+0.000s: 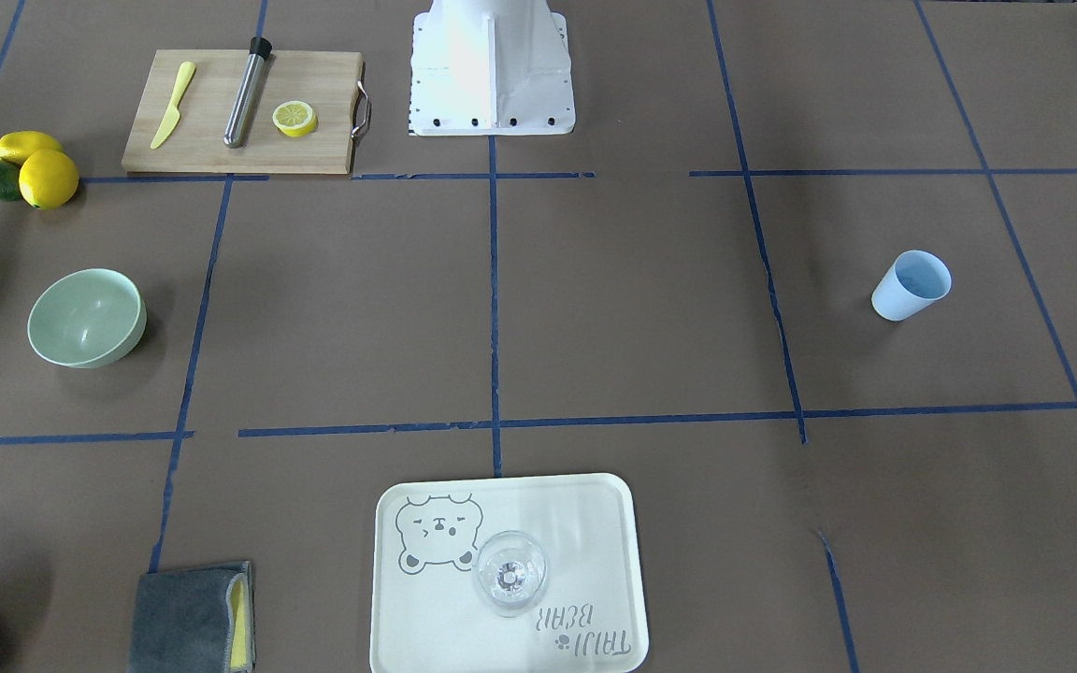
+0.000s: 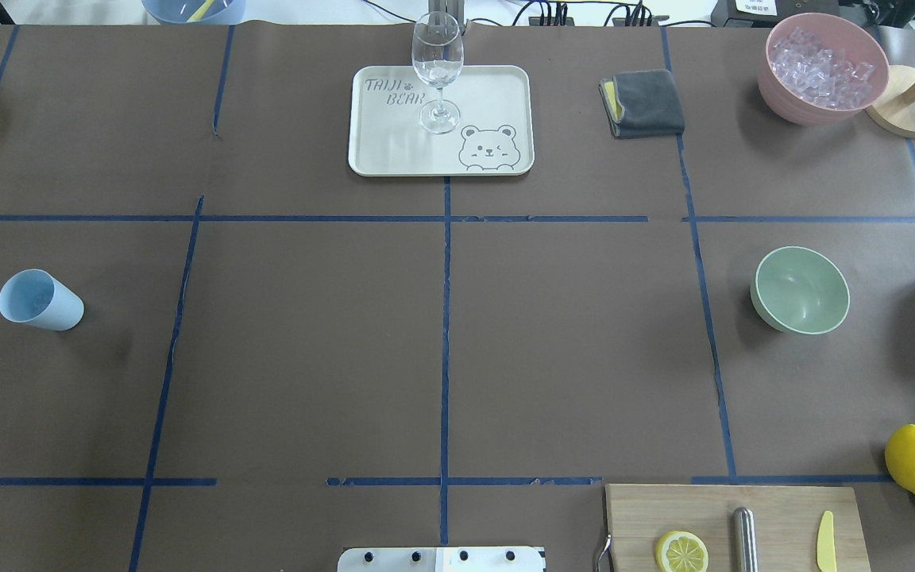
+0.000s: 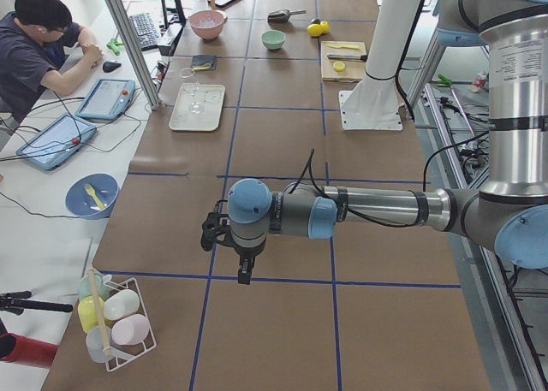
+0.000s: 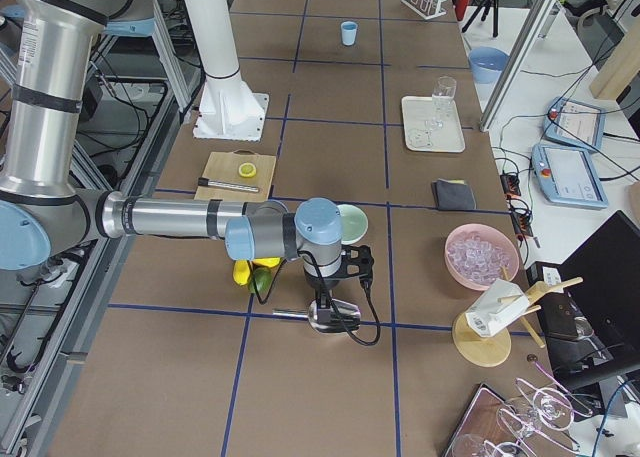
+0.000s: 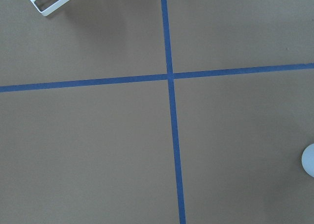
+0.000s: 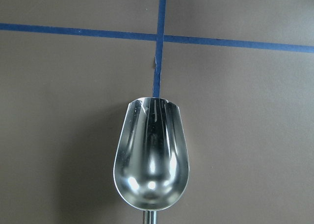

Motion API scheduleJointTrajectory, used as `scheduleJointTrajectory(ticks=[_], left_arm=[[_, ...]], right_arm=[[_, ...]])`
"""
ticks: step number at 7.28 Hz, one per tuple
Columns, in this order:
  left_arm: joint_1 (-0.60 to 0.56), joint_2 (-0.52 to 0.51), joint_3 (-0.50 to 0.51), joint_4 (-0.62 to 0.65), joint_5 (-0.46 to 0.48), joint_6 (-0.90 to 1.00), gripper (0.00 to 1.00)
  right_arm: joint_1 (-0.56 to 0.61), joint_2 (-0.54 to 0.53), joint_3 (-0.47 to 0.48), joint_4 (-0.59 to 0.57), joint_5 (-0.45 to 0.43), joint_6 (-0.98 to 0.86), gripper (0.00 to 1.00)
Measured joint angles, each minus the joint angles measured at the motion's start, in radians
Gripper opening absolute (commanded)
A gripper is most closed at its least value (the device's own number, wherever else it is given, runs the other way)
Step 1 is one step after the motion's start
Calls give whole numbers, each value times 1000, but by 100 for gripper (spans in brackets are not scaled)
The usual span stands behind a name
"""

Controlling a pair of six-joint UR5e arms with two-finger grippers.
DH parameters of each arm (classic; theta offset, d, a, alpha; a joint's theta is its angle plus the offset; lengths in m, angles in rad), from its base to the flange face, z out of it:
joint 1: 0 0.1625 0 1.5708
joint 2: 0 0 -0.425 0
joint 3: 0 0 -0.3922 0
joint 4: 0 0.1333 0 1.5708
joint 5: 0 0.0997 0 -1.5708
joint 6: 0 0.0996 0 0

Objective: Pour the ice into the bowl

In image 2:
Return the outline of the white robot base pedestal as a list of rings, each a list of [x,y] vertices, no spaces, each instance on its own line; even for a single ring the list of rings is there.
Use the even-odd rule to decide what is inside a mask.
[[[545,571],[541,547],[353,547],[338,571]]]

